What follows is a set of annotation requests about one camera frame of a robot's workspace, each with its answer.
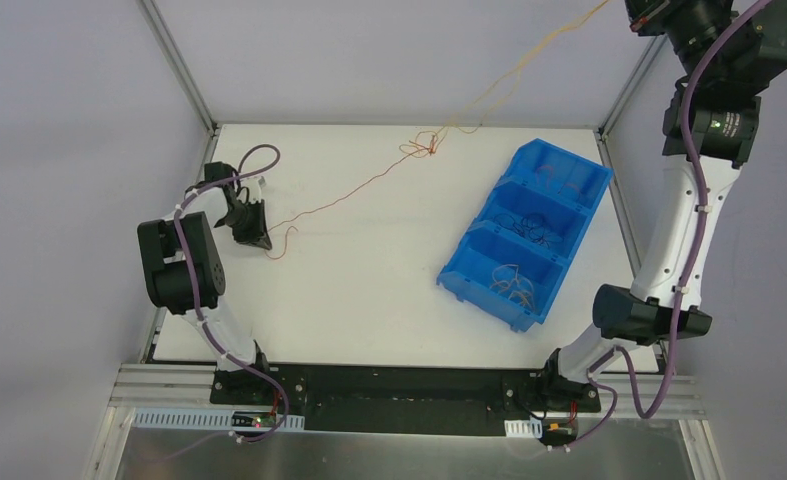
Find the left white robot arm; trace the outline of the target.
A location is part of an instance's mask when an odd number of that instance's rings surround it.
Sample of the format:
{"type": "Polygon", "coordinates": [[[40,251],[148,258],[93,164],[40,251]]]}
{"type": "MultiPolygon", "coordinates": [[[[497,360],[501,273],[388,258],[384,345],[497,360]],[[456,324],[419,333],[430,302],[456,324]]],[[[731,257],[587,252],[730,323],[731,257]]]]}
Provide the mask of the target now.
{"type": "Polygon", "coordinates": [[[216,358],[216,382],[250,404],[262,404],[277,387],[258,342],[241,332],[227,301],[226,273],[213,232],[227,227],[235,243],[268,251],[260,183],[235,181],[225,163],[206,165],[204,179],[167,216],[136,229],[147,294],[158,308],[191,324],[216,358]]]}

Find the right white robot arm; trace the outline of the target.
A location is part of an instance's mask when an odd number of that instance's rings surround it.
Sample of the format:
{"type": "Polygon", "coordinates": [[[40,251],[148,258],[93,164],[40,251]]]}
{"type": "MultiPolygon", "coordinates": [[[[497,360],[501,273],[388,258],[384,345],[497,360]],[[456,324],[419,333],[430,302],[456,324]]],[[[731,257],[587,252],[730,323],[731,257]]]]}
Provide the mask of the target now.
{"type": "Polygon", "coordinates": [[[634,347],[667,345],[663,384],[682,340],[711,326],[703,268],[722,207],[752,151],[761,95],[787,70],[787,1],[629,1],[631,30],[665,36],[684,68],[664,117],[663,208],[629,287],[605,284],[591,325],[555,350],[539,374],[538,400],[552,410],[597,393],[595,378],[634,347]]]}

